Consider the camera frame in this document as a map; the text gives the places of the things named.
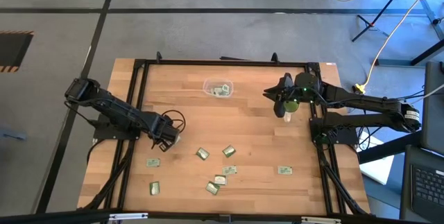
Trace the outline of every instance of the wooden tabletop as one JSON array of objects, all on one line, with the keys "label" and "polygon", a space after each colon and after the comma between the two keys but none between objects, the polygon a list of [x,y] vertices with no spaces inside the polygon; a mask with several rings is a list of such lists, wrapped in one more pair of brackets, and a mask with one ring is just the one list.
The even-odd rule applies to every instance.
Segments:
[{"label": "wooden tabletop", "polygon": [[[117,59],[108,90],[126,99],[133,59]],[[340,86],[336,65],[320,63],[322,79]],[[289,72],[299,68],[150,65],[143,110],[181,111],[187,127],[181,140],[163,153],[151,150],[144,135],[136,142],[130,170],[125,210],[152,212],[229,214],[324,215],[325,203],[316,149],[311,143],[309,104],[302,103],[290,123],[273,113],[273,102],[262,96]],[[202,91],[206,78],[225,78],[234,84],[231,98],[214,98]],[[104,141],[91,154],[78,206],[89,203],[109,177],[116,141]],[[232,145],[236,153],[226,158],[222,150]],[[196,156],[204,148],[205,160]],[[335,145],[341,181],[359,205],[369,212],[367,196],[355,152]],[[159,158],[160,167],[146,166]],[[205,190],[222,167],[236,165],[237,174],[213,196]],[[292,166],[293,175],[278,175],[278,166]],[[160,182],[160,194],[151,196],[149,183]],[[338,211],[330,182],[333,208]],[[117,203],[114,197],[112,206]]]}]

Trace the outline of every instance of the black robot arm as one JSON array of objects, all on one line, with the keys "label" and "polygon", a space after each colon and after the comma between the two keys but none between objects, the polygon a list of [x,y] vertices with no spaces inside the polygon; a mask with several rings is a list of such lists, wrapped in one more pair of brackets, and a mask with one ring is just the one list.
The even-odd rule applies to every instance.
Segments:
[{"label": "black robot arm", "polygon": [[275,102],[277,117],[285,113],[284,102],[321,104],[328,108],[353,107],[380,114],[342,116],[326,112],[322,119],[314,119],[323,129],[354,127],[390,127],[401,132],[415,132],[419,129],[419,111],[397,99],[378,98],[346,92],[340,87],[319,81],[309,73],[298,74],[294,80],[285,74],[279,83],[264,90],[264,96]]},{"label": "black robot arm", "polygon": [[179,130],[173,127],[173,121],[168,116],[156,112],[142,112],[111,95],[109,91],[101,89],[95,80],[74,79],[65,92],[65,98],[72,105],[93,107],[122,131],[141,130],[147,133],[154,141],[153,146],[160,144],[163,151],[179,140]]}]

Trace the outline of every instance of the concrete floor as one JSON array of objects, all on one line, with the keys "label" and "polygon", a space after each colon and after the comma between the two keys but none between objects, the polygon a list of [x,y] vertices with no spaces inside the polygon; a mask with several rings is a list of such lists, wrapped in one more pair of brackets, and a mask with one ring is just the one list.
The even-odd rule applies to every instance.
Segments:
[{"label": "concrete floor", "polygon": [[[100,8],[103,1],[0,0],[0,7]],[[387,1],[112,0],[111,7],[382,8]],[[407,9],[413,1],[395,0],[390,8]],[[440,14],[442,0],[429,2]],[[373,19],[374,15],[365,17]],[[390,32],[400,18],[383,16],[377,26]],[[0,14],[1,30],[35,31],[20,70],[0,74],[0,126],[28,135],[24,142],[0,141],[0,216],[32,211],[66,113],[63,93],[82,69],[97,19],[98,15]],[[251,60],[269,60],[277,52],[281,60],[337,63],[342,85],[350,89],[365,80],[370,62],[385,40],[378,32],[367,32],[352,43],[352,36],[363,27],[355,15],[108,15],[89,76],[106,87],[115,58],[154,58],[156,51],[164,58],[217,59],[226,55]],[[437,41],[428,18],[411,16],[381,57],[411,59]],[[375,96],[399,97],[421,90],[423,81],[424,69],[377,67],[366,89]],[[81,112],[96,116],[92,111]],[[75,209],[92,132],[92,127],[76,119],[49,211]],[[400,135],[386,128],[377,133],[384,141]]]}]

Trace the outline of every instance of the black metal frame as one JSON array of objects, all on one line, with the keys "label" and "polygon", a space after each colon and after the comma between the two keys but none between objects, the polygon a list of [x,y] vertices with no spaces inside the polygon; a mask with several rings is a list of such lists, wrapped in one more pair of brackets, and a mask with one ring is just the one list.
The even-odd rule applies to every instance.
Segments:
[{"label": "black metal frame", "polygon": [[420,0],[422,7],[424,8],[425,14],[429,18],[429,21],[432,23],[432,26],[438,35],[439,42],[421,53],[418,57],[413,60],[397,60],[397,59],[388,59],[388,58],[379,58],[376,60],[376,65],[379,66],[393,66],[393,67],[425,67],[425,63],[431,60],[434,56],[438,55],[441,51],[444,51],[444,32],[441,30],[441,27],[438,23],[441,19],[437,19],[433,10],[430,8],[427,0]]},{"label": "black metal frame", "polygon": [[[108,14],[156,14],[156,13],[261,13],[261,14],[342,14],[342,15],[354,15],[354,14],[377,14],[380,12],[378,9],[296,9],[296,8],[110,8],[111,0],[105,0],[102,8],[0,8],[0,13],[38,13],[38,14],[99,14],[99,20],[97,22],[94,35],[91,41],[90,50],[87,54],[87,58],[85,64],[80,73],[81,78],[86,78],[89,74],[94,54],[97,49],[97,45],[100,40],[100,36],[103,30],[103,26],[105,23],[105,19]],[[385,14],[404,14],[407,10],[405,9],[385,9]],[[429,12],[426,10],[412,10],[411,14],[427,14]],[[135,78],[137,77],[137,72],[140,67],[138,65],[144,64],[144,77],[146,77],[148,72],[148,67],[150,64],[204,64],[204,65],[236,65],[236,66],[279,66],[279,67],[304,67],[305,71],[313,71],[319,78],[321,78],[320,71],[316,69],[317,63],[300,63],[300,62],[279,62],[279,60],[274,59],[271,62],[254,62],[254,61],[200,61],[200,60],[162,60],[160,54],[157,55],[156,60],[137,60],[135,63],[135,68],[133,70],[132,82],[130,84],[130,88],[128,90],[128,98],[127,101],[130,101],[133,96],[134,86],[135,86]],[[139,92],[139,100],[142,100],[143,93]],[[316,116],[316,107],[312,104],[311,107],[312,116]],[[74,125],[76,114],[74,111],[67,110],[64,123],[60,130],[60,134],[58,136],[57,145],[54,149],[53,156],[50,160],[50,166],[46,171],[44,176],[44,181],[42,185],[42,191],[37,196],[38,203],[35,204],[35,213],[43,214],[46,212],[46,208],[48,206],[49,200],[51,198],[51,193],[56,182],[57,174],[60,169],[60,165],[62,163],[63,155],[65,153],[67,142],[69,141],[69,136]],[[112,172],[117,168],[119,161],[121,159],[121,152],[123,149],[124,140],[117,141],[117,148],[114,154],[114,161],[112,165]],[[134,141],[130,141],[129,148],[133,147]],[[337,160],[335,155],[334,146],[329,149],[330,159],[332,161],[332,168],[334,171],[338,172]],[[103,215],[103,213],[117,213],[123,212],[122,206],[125,198],[125,188],[128,183],[128,175],[129,175],[130,167],[125,169],[123,172],[123,180],[121,184],[121,190],[119,192],[119,208],[118,209],[104,209],[104,210],[88,210],[90,214]],[[323,182],[323,190],[325,192],[325,206],[327,210],[327,215],[332,214],[332,203],[330,197],[330,190],[328,187],[328,180],[324,170],[321,169],[321,179]],[[112,199],[113,190],[111,190],[105,197],[105,207],[109,207]],[[343,199],[338,194],[339,201],[339,210],[341,213],[345,213],[345,205],[343,203]],[[53,213],[51,216],[61,216],[61,215],[78,215],[85,214],[82,211],[76,212],[65,212],[65,213]],[[150,213],[151,217],[155,218],[195,218],[196,215],[193,214],[165,214],[165,213]],[[214,219],[214,220],[226,220],[222,215],[216,214],[200,214],[199,219]],[[341,218],[351,218],[354,216],[344,215]],[[359,222],[361,223],[374,223],[375,219],[372,218],[370,221],[366,220],[367,217],[359,218]],[[300,221],[301,216],[251,216],[251,215],[231,215],[229,218],[234,221],[252,221],[252,220],[261,220],[261,221]]]},{"label": "black metal frame", "polygon": [[403,153],[407,145],[420,146],[422,130],[359,152],[359,163],[373,162],[389,155]]},{"label": "black metal frame", "polygon": [[384,11],[388,8],[388,6],[391,4],[392,1],[393,0],[389,0],[387,2],[387,4],[384,6],[384,8],[382,8],[382,10],[377,14],[376,18],[371,23],[369,21],[367,21],[366,19],[364,19],[361,15],[357,15],[360,20],[362,20],[362,21],[364,21],[364,23],[366,23],[366,27],[356,37],[354,37],[352,39],[352,42],[356,41],[359,37],[361,37],[368,30],[379,31],[382,34],[384,34],[385,36],[387,36],[387,37],[389,36],[384,31],[381,31],[380,29],[376,28],[375,23],[379,19],[379,17],[381,17],[381,15],[384,13]]},{"label": "black metal frame", "polygon": [[[135,81],[137,79],[137,74],[139,72],[139,69],[143,67],[144,71],[142,74],[141,87],[139,88],[139,94],[138,94],[138,99],[137,99],[137,108],[138,109],[142,108],[142,102],[143,102],[143,97],[145,95],[144,92],[145,92],[146,82],[148,79],[148,71],[149,71],[150,64],[218,65],[218,66],[246,66],[246,67],[251,67],[251,66],[253,66],[253,67],[254,66],[294,67],[294,68],[303,68],[305,72],[312,72],[312,73],[314,73],[315,76],[317,76],[319,79],[321,79],[321,71],[320,71],[318,63],[314,63],[314,62],[309,62],[309,63],[280,62],[275,53],[273,54],[270,62],[257,62],[257,61],[249,61],[249,60],[240,60],[240,59],[236,59],[236,58],[232,58],[231,60],[164,60],[162,58],[162,56],[160,55],[160,53],[157,52],[157,56],[156,56],[155,60],[136,60],[135,61],[135,64],[133,67],[133,74],[131,76],[130,86],[128,89],[127,102],[131,102],[133,99],[133,94],[134,94],[134,90],[135,90]],[[314,105],[314,103],[311,103],[310,110],[311,110],[311,117],[316,117],[317,113],[316,113],[316,106]],[[117,168],[117,164],[119,163],[119,160],[121,157],[121,152],[122,152],[123,142],[124,142],[124,140],[117,141],[117,148],[116,148],[116,151],[114,154],[114,161],[113,161],[111,174],[113,172],[115,172],[115,170]],[[133,149],[134,149],[135,142],[136,142],[136,140],[129,141],[128,149],[130,149],[130,152],[129,152],[129,157],[128,157],[128,164],[125,167],[123,175],[122,175],[122,181],[121,181],[121,186],[120,186],[119,195],[118,195],[117,209],[123,209],[123,204],[124,204],[124,199],[125,199],[125,194],[126,194],[126,187],[128,186],[128,179],[129,179],[129,175],[130,175],[130,173],[129,173],[130,163],[131,163],[131,159],[133,156]],[[329,150],[330,150],[329,151],[330,152],[330,159],[332,161],[332,164],[331,164],[332,169],[336,173],[336,175],[339,177],[339,168],[338,168],[338,164],[337,164],[337,160],[336,160],[336,154],[334,151],[334,145],[331,145]],[[325,198],[325,208],[326,208],[327,214],[333,214],[334,212],[332,210],[332,199],[331,199],[331,195],[330,195],[328,177],[327,177],[326,172],[321,168],[321,154],[320,154],[320,152],[322,152],[322,148],[318,149],[318,162],[319,162],[319,166],[320,166],[322,188],[323,188],[324,198]],[[110,207],[110,203],[111,203],[112,197],[113,197],[112,191],[113,190],[110,190],[109,193],[107,194],[107,196],[105,197],[105,207],[108,207],[108,208]],[[338,192],[336,195],[338,197],[339,212],[341,214],[345,214],[346,213],[345,203],[344,203],[341,195]],[[173,213],[163,213],[162,215],[169,216],[170,214],[171,214],[171,218],[174,218],[174,217],[182,218],[183,217],[182,215],[178,216],[177,214],[173,214]],[[205,216],[207,216],[207,214],[195,214],[195,215],[187,214],[186,215],[187,218],[193,217],[195,219],[203,219]],[[263,220],[263,217],[264,216],[260,216],[256,220],[261,221],[261,220]],[[292,221],[295,221],[298,218],[299,218],[299,216],[291,216],[290,217],[290,219]]]}]

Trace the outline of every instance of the black cable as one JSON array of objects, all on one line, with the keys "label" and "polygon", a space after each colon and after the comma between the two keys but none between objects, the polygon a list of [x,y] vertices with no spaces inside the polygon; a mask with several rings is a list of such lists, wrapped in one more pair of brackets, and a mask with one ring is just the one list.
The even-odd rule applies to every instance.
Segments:
[{"label": "black cable", "polygon": [[367,145],[367,148],[368,148],[370,146],[370,138],[371,138],[371,136],[373,136],[381,128],[382,127],[378,127],[375,131],[373,131],[371,134],[369,134],[367,138],[365,138],[361,143],[359,143],[359,148],[361,148],[361,144],[363,144],[367,139],[368,139],[368,145]]},{"label": "black cable", "polygon": [[[433,94],[430,95],[430,96],[438,96],[438,95],[444,95],[444,93],[433,93]],[[425,94],[423,94],[423,95],[417,95],[417,96],[406,96],[406,97],[404,97],[404,98],[402,98],[402,99],[418,98],[418,97],[422,97],[422,96],[425,96]]]},{"label": "black cable", "polygon": [[420,90],[419,92],[416,92],[416,93],[414,93],[414,94],[412,94],[412,95],[409,95],[409,96],[403,96],[403,97],[399,97],[399,98],[395,98],[396,100],[401,100],[401,99],[405,99],[405,98],[408,98],[408,97],[410,97],[410,96],[415,96],[415,95],[418,95],[419,93],[421,93],[421,92],[423,92],[424,90],[422,89],[422,90]]},{"label": "black cable", "polygon": [[[367,128],[367,132],[370,133],[370,131],[369,131],[369,129],[368,129],[367,126],[362,126],[362,127],[359,129],[358,139],[361,138],[362,132],[364,131],[364,127]],[[359,148],[361,148],[361,145],[362,145],[364,142],[365,142],[365,140],[364,140],[364,141],[361,141],[361,142],[358,143]]]},{"label": "black cable", "polygon": [[91,148],[89,148],[89,150],[88,150],[88,155],[86,156],[86,164],[88,164],[88,162],[89,162],[89,157],[90,157],[90,155],[91,155],[92,150],[93,150],[97,145],[99,145],[102,141],[105,141],[105,140],[104,140],[104,139],[98,139],[98,140],[96,141],[96,143],[95,143],[93,146],[91,146]]},{"label": "black cable", "polygon": [[63,104],[65,104],[66,107],[68,107],[68,109],[74,111],[77,115],[81,116],[84,120],[86,120],[89,124],[93,125],[92,121],[89,120],[88,118],[86,118],[85,116],[83,116],[80,112],[78,112],[77,110],[73,109],[73,107],[71,107],[68,102],[64,102]]},{"label": "black cable", "polygon": [[311,91],[313,91],[314,93],[316,93],[316,95],[318,95],[318,97],[326,104],[329,105],[330,103],[328,103],[322,96],[321,94],[319,94],[319,92],[315,89],[309,88]]},{"label": "black cable", "polygon": [[[322,135],[323,133],[319,133],[319,134],[317,134],[316,135],[316,137],[314,137],[314,141],[316,141],[316,139],[320,136],[320,135]],[[327,148],[323,148],[322,149],[322,151],[326,151],[326,150],[329,150],[330,148],[331,148],[331,146],[332,146],[332,140],[330,139],[330,136],[328,136],[328,135],[325,135],[327,138],[328,138],[328,140],[329,140],[329,144],[327,144]],[[314,148],[316,149],[316,150],[318,150],[318,146],[314,143],[314,142],[312,142],[312,144],[314,145]]]},{"label": "black cable", "polygon": [[185,116],[178,110],[167,110],[166,112],[162,113],[162,116],[164,117],[166,113],[170,113],[170,112],[176,112],[182,117],[182,119],[172,119],[172,121],[181,121],[182,122],[178,127],[176,127],[178,129],[183,125],[182,130],[179,131],[180,133],[182,133],[182,131],[187,126],[187,121],[185,120]]}]

